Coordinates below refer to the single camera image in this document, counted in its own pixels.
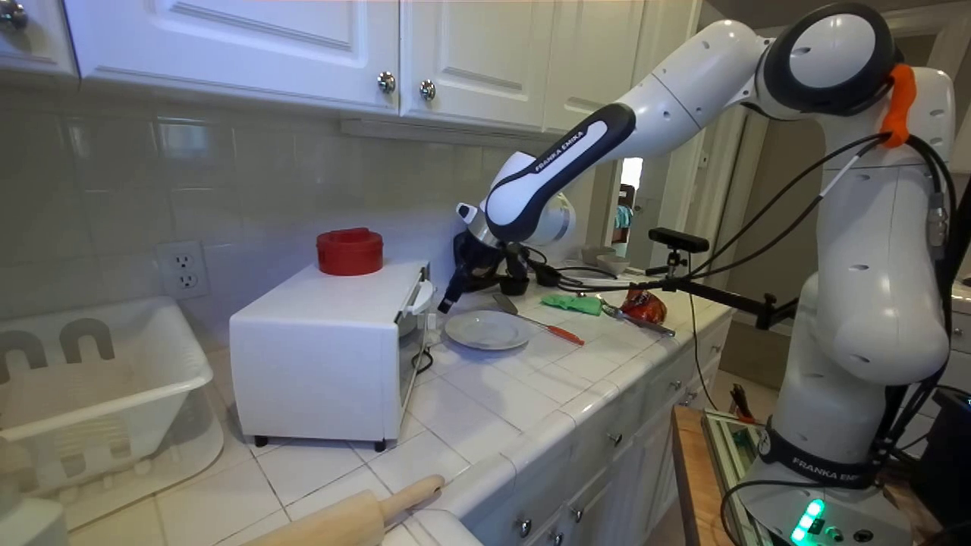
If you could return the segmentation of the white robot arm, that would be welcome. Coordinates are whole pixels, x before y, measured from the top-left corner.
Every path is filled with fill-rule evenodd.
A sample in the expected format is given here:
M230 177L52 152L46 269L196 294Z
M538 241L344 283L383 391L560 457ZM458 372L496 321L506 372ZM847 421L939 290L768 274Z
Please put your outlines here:
M446 294L486 288L541 229L546 202L610 156L656 156L728 107L821 128L817 269L790 321L763 446L721 500L786 546L913 546L917 527L876 473L950 362L950 288L969 247L951 190L951 78L913 66L886 17L821 6L763 40L721 17L572 124L550 152L513 155L460 205Z

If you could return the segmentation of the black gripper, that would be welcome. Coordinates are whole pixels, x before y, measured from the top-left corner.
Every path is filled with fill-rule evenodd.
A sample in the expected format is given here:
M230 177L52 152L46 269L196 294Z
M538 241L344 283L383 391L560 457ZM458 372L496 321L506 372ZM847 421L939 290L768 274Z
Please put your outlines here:
M496 284L504 294L521 294L529 288L524 261L514 247L491 247L473 232L453 240L454 269L438 297L438 309L453 309L460 294Z

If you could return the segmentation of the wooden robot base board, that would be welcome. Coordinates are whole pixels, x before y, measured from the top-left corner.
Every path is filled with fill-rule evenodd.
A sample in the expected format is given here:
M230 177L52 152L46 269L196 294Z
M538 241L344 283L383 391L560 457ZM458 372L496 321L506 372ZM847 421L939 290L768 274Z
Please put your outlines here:
M716 442L706 434L704 412L675 405L669 412L669 434L685 546L735 546L719 515L728 480L719 468ZM928 540L939 531L939 520L923 507L906 481L886 481L884 498L913 523L917 546L928 546Z

